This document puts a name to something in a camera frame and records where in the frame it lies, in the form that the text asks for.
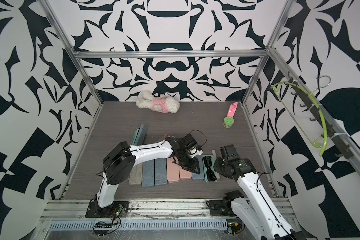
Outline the pink case brown glasses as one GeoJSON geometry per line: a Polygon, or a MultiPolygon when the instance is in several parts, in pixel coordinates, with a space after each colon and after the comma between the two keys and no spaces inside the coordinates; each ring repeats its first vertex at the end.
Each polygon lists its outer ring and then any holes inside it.
{"type": "Polygon", "coordinates": [[[168,183],[177,183],[180,181],[179,166],[174,163],[174,158],[167,159],[167,181],[168,183]]]}

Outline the pink case purple glasses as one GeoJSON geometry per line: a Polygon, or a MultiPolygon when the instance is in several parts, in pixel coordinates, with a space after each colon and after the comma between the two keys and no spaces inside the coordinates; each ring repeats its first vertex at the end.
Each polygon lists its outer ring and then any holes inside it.
{"type": "Polygon", "coordinates": [[[190,180],[192,178],[192,173],[179,167],[179,176],[180,180],[190,180]]]}

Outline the grey case black sunglasses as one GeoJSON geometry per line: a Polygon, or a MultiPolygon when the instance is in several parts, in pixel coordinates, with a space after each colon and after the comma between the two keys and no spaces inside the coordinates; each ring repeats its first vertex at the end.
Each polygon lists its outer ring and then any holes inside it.
{"type": "Polygon", "coordinates": [[[205,181],[207,183],[216,183],[220,179],[220,175],[214,171],[214,163],[216,160],[216,151],[212,150],[202,157],[204,165],[205,181]]]}

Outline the grey case white sunglasses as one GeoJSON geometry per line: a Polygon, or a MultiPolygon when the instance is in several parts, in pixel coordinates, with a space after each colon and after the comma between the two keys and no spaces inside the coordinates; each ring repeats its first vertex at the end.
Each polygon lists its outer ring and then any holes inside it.
{"type": "Polygon", "coordinates": [[[165,186],[167,182],[167,159],[155,159],[155,186],[165,186]]]}

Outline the grey case gold glasses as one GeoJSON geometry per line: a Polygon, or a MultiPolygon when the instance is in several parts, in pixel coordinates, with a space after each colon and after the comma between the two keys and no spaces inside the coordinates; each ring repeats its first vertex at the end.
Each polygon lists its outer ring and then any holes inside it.
{"type": "Polygon", "coordinates": [[[205,173],[204,173],[203,156],[198,155],[198,156],[196,156],[196,158],[199,161],[200,173],[199,174],[192,173],[192,179],[193,179],[193,181],[204,181],[205,180],[205,173]]]}

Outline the grey case tortoise sunglasses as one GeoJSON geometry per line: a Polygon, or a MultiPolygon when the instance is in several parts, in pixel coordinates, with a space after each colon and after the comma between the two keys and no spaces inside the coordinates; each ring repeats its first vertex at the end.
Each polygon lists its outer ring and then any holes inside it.
{"type": "Polygon", "coordinates": [[[155,186],[155,160],[143,163],[142,187],[152,188],[155,186]]]}

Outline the beige case yellow glasses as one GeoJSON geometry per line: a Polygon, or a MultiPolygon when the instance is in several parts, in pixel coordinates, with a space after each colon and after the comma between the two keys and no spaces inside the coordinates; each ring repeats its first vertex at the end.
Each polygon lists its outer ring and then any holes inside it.
{"type": "Polygon", "coordinates": [[[137,164],[134,166],[129,175],[130,185],[141,185],[143,177],[143,164],[137,164]]]}

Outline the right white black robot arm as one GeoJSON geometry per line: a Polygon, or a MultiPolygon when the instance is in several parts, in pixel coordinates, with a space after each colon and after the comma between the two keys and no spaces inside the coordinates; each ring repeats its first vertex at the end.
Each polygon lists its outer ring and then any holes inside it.
{"type": "Polygon", "coordinates": [[[245,200],[240,191],[226,193],[225,211],[239,217],[257,240],[305,240],[303,232],[294,230],[267,194],[260,180],[264,173],[257,172],[249,159],[241,158],[234,145],[220,151],[214,171],[234,180],[248,198],[245,200]]]}

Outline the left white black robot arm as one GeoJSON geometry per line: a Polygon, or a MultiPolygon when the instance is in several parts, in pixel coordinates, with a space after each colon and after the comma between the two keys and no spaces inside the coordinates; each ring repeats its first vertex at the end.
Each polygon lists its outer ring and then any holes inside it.
{"type": "Polygon", "coordinates": [[[114,196],[119,184],[124,182],[134,166],[155,159],[173,158],[173,163],[187,172],[201,172],[197,156],[203,154],[202,146],[191,134],[183,138],[167,137],[164,140],[149,145],[128,145],[119,143],[104,159],[102,183],[94,201],[102,210],[114,202],[114,196]]]}

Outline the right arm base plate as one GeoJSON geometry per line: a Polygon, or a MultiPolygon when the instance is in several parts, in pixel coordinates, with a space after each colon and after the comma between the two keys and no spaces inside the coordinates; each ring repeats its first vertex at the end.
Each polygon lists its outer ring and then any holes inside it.
{"type": "Polygon", "coordinates": [[[237,217],[233,212],[231,201],[228,201],[226,198],[222,200],[208,200],[206,205],[210,210],[210,215],[214,217],[237,217]]]}

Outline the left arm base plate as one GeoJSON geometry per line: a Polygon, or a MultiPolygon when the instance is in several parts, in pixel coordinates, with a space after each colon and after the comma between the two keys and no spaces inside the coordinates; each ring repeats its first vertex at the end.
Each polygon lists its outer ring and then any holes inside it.
{"type": "Polygon", "coordinates": [[[85,217],[88,219],[93,218],[111,218],[116,215],[123,215],[127,213],[129,210],[129,203],[128,201],[115,201],[111,205],[100,208],[98,203],[95,200],[91,200],[89,202],[85,217]]]}

